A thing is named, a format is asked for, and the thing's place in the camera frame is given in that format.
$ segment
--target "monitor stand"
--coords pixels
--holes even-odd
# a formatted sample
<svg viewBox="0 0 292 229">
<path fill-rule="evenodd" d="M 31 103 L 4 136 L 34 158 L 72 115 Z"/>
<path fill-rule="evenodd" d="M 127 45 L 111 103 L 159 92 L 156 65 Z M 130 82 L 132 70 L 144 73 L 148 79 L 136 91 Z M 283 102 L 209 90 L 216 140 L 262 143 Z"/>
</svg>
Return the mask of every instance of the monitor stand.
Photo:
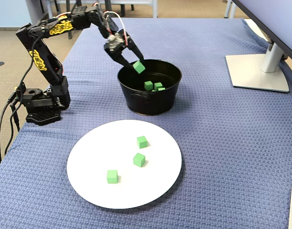
<svg viewBox="0 0 292 229">
<path fill-rule="evenodd" d="M 283 50 L 274 43 L 266 54 L 226 56 L 233 87 L 289 92 L 279 67 Z"/>
</svg>

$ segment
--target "table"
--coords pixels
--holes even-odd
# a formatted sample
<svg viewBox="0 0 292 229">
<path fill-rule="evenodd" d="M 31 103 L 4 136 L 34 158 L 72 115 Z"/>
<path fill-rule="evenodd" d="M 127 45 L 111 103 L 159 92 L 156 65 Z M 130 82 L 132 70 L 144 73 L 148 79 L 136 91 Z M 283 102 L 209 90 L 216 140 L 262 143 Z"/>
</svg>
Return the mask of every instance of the table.
<svg viewBox="0 0 292 229">
<path fill-rule="evenodd" d="M 268 46 L 242 20 L 125 18 L 124 23 L 145 58 L 182 71 L 174 107 L 159 116 L 131 112 L 116 79 L 121 66 L 104 52 L 95 26 L 84 30 L 63 63 L 72 101 L 62 120 L 25 124 L 0 165 L 0 228 L 287 228 L 289 67 L 281 63 L 289 94 L 233 88 L 225 55 L 265 53 Z M 136 60 L 128 51 L 124 55 Z M 73 190 L 66 164 L 84 134 L 121 119 L 167 130 L 183 165 L 174 186 L 156 201 L 110 210 Z"/>
</svg>

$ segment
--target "robotic arm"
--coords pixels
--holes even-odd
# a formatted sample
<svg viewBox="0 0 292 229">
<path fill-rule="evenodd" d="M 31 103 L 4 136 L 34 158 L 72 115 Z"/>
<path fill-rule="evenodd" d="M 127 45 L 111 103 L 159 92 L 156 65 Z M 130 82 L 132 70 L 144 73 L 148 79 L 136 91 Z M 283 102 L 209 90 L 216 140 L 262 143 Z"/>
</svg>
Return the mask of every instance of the robotic arm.
<svg viewBox="0 0 292 229">
<path fill-rule="evenodd" d="M 91 23 L 96 25 L 104 38 L 107 38 L 104 50 L 109 56 L 121 65 L 133 69 L 133 66 L 122 56 L 122 51 L 127 47 L 132 50 L 139 60 L 144 63 L 144 58 L 128 33 L 118 31 L 118 26 L 105 13 L 99 5 L 87 8 L 81 6 L 72 12 L 64 13 L 56 18 L 40 21 L 36 25 L 30 23 L 21 27 L 16 35 L 25 46 L 37 68 L 49 82 L 50 88 L 43 92 L 38 88 L 26 88 L 22 83 L 16 89 L 18 101 L 23 96 L 22 103 L 26 107 L 27 122 L 37 125 L 46 125 L 61 119 L 60 111 L 70 105 L 68 82 L 63 75 L 63 66 L 55 55 L 46 46 L 43 38 L 49 38 L 72 30 L 89 28 Z"/>
</svg>

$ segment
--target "green foam cube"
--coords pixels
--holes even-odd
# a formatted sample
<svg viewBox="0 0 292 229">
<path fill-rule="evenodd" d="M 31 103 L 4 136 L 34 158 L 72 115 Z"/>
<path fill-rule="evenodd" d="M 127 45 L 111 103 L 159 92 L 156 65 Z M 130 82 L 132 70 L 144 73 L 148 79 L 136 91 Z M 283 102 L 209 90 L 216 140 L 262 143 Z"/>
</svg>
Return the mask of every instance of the green foam cube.
<svg viewBox="0 0 292 229">
<path fill-rule="evenodd" d="M 145 67 L 144 65 L 140 62 L 140 61 L 137 61 L 133 64 L 133 68 L 136 70 L 137 73 L 141 73 L 142 71 L 145 70 Z"/>
<path fill-rule="evenodd" d="M 147 82 L 144 83 L 144 87 L 145 87 L 146 91 L 151 91 L 153 89 L 153 86 L 154 85 L 152 84 L 151 81 L 147 81 Z"/>
<path fill-rule="evenodd" d="M 140 149 L 147 147 L 147 140 L 146 140 L 145 136 L 137 137 L 136 142 L 137 142 L 137 146 Z"/>
<path fill-rule="evenodd" d="M 108 184 L 117 184 L 117 181 L 118 181 L 117 170 L 108 170 L 107 172 Z"/>
<path fill-rule="evenodd" d="M 155 90 L 158 91 L 159 88 L 163 87 L 161 83 L 155 83 Z"/>
<path fill-rule="evenodd" d="M 143 154 L 137 153 L 133 158 L 133 164 L 136 166 L 142 167 L 145 163 L 145 156 Z"/>
</svg>

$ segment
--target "white paper plate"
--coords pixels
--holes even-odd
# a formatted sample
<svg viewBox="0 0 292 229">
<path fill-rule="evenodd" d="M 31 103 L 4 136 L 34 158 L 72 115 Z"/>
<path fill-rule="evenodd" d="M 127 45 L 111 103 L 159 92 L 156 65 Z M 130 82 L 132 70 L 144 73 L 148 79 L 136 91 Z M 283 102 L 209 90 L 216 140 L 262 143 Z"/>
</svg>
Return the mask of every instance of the white paper plate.
<svg viewBox="0 0 292 229">
<path fill-rule="evenodd" d="M 148 147 L 139 149 L 136 138 L 145 136 Z M 143 167 L 133 164 L 141 153 Z M 85 200 L 114 209 L 147 204 L 176 181 L 182 165 L 174 138 L 157 125 L 121 120 L 104 124 L 83 136 L 72 149 L 67 163 L 69 181 Z M 107 183 L 107 170 L 117 169 L 118 183 Z"/>
</svg>

